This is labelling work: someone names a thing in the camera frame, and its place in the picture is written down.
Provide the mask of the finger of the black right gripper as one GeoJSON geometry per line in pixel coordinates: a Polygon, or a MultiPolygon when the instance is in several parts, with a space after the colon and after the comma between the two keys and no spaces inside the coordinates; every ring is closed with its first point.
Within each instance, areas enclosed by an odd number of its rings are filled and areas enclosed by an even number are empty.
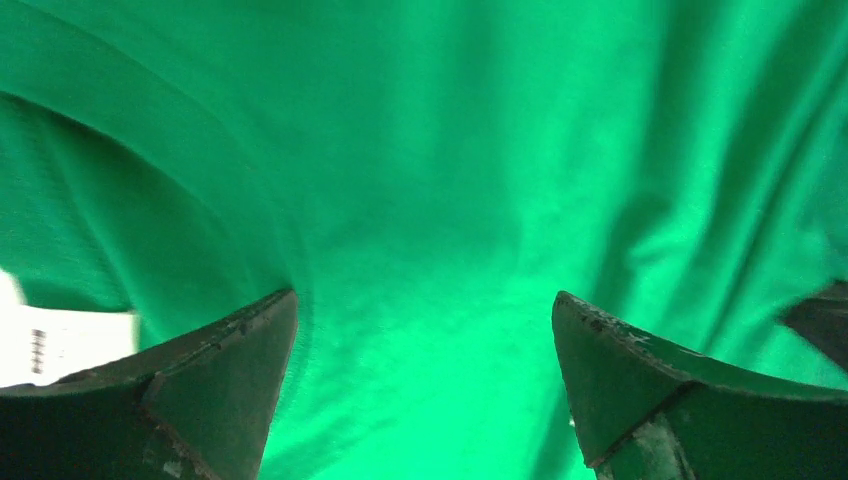
{"type": "Polygon", "coordinates": [[[847,370],[847,282],[837,281],[787,310],[782,323],[847,370]]]}

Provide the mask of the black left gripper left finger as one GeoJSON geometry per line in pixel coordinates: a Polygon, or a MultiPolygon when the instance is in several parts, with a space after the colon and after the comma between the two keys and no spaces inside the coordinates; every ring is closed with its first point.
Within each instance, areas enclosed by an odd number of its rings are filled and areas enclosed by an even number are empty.
{"type": "Polygon", "coordinates": [[[170,341],[1,391],[5,479],[254,479],[298,327],[274,292],[170,341]]]}

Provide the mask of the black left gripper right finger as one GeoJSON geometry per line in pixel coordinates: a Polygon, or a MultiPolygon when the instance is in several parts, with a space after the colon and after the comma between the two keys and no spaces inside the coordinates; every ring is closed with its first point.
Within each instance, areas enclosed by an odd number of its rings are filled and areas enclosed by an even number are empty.
{"type": "Polygon", "coordinates": [[[560,292],[552,330],[599,479],[843,479],[847,394],[730,365],[560,292]]]}

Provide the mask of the green t shirt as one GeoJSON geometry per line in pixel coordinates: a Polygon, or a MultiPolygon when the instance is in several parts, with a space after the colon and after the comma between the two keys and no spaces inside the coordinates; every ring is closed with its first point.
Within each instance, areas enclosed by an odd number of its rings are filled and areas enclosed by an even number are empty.
{"type": "Polygon", "coordinates": [[[586,479],[569,291],[719,360],[847,274],[843,1],[5,1],[1,267],[153,346],[300,300],[264,479],[586,479]]]}

